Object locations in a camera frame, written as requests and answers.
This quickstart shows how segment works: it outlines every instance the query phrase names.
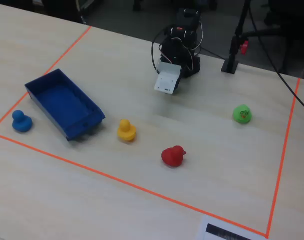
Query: rubber duck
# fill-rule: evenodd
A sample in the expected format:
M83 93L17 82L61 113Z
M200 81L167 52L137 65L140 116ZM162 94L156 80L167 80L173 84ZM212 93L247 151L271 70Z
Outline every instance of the rubber duck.
M169 165L171 167L178 167L183 162L183 155L186 154L186 151L181 146L174 146L165 149L162 152L162 160L166 165Z
M117 136L124 141L131 141L136 134L136 128L127 119L122 119L117 129Z
M24 133L31 129L33 121L29 116L26 116L23 111L14 111L12 117L14 119L12 126L15 130Z
M250 108L245 104L237 106L233 111L233 118L238 123L241 124L248 123L252 118L252 113Z

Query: wooden table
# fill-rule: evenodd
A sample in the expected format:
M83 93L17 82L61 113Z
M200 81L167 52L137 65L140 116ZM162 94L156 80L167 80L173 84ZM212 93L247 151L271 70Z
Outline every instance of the wooden table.
M304 239L304 109L277 75L241 64L222 73L222 60L202 55L200 73L166 95L153 89L149 49L0 6L0 238L194 239L207 214ZM80 141L67 142L25 94L26 82L56 68L106 115ZM304 80L284 77L304 101ZM239 104L250 106L249 124L232 120ZM32 117L30 132L13 131L15 109ZM117 139L122 118L137 128L133 143ZM160 159L174 145L187 151L176 169Z

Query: red rubber duck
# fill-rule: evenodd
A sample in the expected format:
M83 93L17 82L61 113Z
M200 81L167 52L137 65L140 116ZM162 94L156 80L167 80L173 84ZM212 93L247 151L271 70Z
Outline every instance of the red rubber duck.
M162 160L166 165L171 167L178 167L183 162L183 155L186 154L186 151L181 146L174 146L165 149L162 152Z

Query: green rubber duck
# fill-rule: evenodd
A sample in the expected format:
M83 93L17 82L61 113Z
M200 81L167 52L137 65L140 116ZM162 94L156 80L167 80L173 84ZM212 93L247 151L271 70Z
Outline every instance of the green rubber duck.
M237 106L233 111L233 118L240 124L248 123L252 118L250 108L245 104Z

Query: blue rubber duck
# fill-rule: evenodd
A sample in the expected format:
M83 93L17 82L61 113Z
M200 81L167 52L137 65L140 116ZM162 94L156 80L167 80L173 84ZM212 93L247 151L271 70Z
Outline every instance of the blue rubber duck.
M14 111L12 117L14 119L12 126L15 130L24 133L31 129L33 121L29 116L26 116L23 111Z

